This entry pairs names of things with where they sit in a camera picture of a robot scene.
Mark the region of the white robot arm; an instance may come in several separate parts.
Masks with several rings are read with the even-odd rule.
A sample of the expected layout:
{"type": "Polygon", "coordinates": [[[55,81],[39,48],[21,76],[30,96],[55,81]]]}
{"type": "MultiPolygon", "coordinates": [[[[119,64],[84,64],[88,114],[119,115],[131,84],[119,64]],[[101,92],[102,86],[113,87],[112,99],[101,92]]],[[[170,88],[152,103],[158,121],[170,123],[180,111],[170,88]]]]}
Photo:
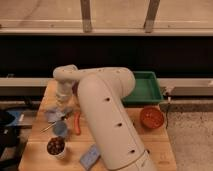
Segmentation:
{"type": "Polygon", "coordinates": [[[55,68],[53,77],[60,102],[77,95],[107,170],[158,171],[121,102],[135,88],[131,70],[67,65],[55,68]]]}

